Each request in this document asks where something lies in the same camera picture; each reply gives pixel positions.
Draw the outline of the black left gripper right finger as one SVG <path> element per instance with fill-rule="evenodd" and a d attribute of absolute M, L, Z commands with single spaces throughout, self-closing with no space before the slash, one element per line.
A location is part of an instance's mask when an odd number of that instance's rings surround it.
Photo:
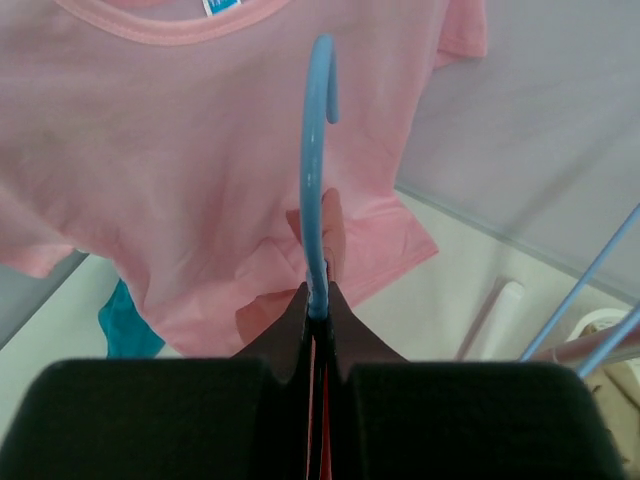
<path fill-rule="evenodd" d="M 410 362 L 329 288 L 336 479 L 621 479 L 596 404 L 571 370 L 536 362 Z"/>

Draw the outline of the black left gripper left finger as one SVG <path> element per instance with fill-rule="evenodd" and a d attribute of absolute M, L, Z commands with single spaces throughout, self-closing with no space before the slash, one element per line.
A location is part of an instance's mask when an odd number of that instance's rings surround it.
<path fill-rule="evenodd" d="M 309 479 L 308 292 L 231 358 L 59 361 L 1 447 L 5 479 Z"/>

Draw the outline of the beige t shirt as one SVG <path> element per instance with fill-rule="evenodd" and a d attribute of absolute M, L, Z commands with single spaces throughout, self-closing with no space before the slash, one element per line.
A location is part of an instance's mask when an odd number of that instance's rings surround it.
<path fill-rule="evenodd" d="M 607 430 L 629 471 L 639 471 L 639 359 L 606 364 L 586 377 Z"/>

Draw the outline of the light pink t shirt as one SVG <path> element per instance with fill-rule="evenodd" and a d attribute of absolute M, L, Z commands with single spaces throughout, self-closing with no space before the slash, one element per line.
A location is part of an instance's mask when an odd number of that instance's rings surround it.
<path fill-rule="evenodd" d="M 141 316 L 188 356 L 238 352 L 239 316 L 305 275 L 299 204 L 309 55 L 330 34 L 340 119 L 323 182 L 346 226 L 354 303 L 436 253 L 396 197 L 431 73 L 487 49 L 481 1 L 5 1 L 1 261 L 44 277 L 113 262 Z"/>

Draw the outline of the coral red t shirt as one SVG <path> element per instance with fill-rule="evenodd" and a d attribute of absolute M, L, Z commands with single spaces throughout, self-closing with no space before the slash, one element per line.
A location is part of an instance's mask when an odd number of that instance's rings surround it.
<path fill-rule="evenodd" d="M 328 280 L 338 283 L 344 274 L 346 233 L 340 195 L 334 188 L 328 189 L 322 197 L 322 242 Z M 256 297 L 239 309 L 236 312 L 236 324 L 242 341 L 248 344 L 262 334 L 285 312 L 293 296 L 293 290 L 272 292 Z M 329 479 L 331 455 L 326 359 L 317 340 L 312 342 L 312 354 L 307 477 Z"/>

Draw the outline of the teal t shirt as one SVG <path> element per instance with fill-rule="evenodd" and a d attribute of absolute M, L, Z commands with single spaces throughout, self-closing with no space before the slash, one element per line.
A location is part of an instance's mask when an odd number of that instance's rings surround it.
<path fill-rule="evenodd" d="M 107 358 L 154 358 L 165 342 L 139 315 L 127 285 L 119 279 L 98 312 Z"/>

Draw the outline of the metal clothes rack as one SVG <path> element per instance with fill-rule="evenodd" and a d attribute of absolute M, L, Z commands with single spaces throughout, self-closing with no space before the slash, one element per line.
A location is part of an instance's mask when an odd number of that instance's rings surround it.
<path fill-rule="evenodd" d="M 516 281 L 508 281 L 494 290 L 469 329 L 456 358 L 462 361 L 516 360 L 519 357 L 516 321 L 523 310 L 524 299 L 525 288 Z M 627 315 L 625 310 L 602 308 L 584 315 L 571 328 L 558 324 L 533 359 L 577 368 Z"/>

